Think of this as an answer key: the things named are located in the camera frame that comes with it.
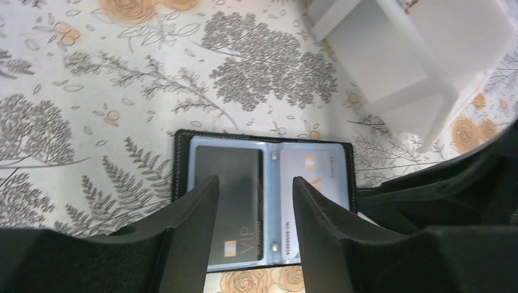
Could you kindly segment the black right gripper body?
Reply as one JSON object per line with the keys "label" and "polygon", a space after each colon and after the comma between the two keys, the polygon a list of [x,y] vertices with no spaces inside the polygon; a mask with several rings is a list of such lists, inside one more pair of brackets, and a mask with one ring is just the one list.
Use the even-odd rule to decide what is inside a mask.
{"label": "black right gripper body", "polygon": [[517,122],[467,154],[359,188],[356,209],[402,234],[433,225],[517,225]]}

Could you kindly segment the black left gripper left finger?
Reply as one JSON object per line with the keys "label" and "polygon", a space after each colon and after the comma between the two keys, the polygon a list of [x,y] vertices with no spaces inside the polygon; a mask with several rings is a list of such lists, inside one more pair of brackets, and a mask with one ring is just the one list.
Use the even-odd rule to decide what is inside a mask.
{"label": "black left gripper left finger", "polygon": [[218,201],[212,176],[111,234],[3,229],[1,291],[202,292]]}

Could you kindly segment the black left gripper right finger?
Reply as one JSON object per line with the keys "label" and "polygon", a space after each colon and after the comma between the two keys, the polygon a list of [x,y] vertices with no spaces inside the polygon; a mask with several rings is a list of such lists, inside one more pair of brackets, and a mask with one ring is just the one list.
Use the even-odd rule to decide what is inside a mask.
{"label": "black left gripper right finger", "polygon": [[430,226],[404,235],[293,179],[307,292],[516,292],[517,227]]}

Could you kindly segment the black VIP card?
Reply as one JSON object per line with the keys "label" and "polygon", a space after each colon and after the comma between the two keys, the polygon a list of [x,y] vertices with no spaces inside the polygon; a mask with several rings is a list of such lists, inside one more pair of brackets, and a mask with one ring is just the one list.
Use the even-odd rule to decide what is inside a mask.
{"label": "black VIP card", "polygon": [[211,266],[263,257],[263,152],[250,148],[198,146],[195,181],[219,178],[219,203]]}

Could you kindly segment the black leather card holder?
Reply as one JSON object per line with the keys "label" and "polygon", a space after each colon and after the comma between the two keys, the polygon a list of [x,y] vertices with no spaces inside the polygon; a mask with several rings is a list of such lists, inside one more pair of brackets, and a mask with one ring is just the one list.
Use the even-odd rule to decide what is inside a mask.
{"label": "black leather card holder", "polygon": [[288,262],[282,257],[279,153],[284,148],[343,152],[345,154],[345,166],[342,169],[346,170],[348,179],[348,210],[356,212],[356,180],[353,148],[350,143],[181,129],[174,135],[173,186],[178,194],[190,191],[200,182],[195,181],[195,149],[198,146],[250,148],[263,152],[263,257],[258,261],[238,262],[219,266],[211,266],[208,262],[208,271],[210,273],[300,263],[301,258],[295,262]]}

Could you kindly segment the white VIP card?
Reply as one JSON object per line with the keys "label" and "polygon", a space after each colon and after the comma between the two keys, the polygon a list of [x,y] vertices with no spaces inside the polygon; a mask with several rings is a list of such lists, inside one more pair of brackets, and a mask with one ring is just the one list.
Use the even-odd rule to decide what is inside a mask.
{"label": "white VIP card", "polygon": [[349,209],[345,154],[335,150],[284,148],[280,157],[280,216],[282,257],[298,261],[299,241],[293,208],[293,178],[301,176],[333,202]]}

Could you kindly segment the white plastic card box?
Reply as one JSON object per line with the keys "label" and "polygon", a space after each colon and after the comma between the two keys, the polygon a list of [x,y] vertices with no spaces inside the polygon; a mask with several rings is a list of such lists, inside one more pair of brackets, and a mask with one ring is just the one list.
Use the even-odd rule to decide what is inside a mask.
{"label": "white plastic card box", "polygon": [[419,137],[419,153],[482,92],[517,38],[505,1],[312,1],[306,14],[368,113]]}

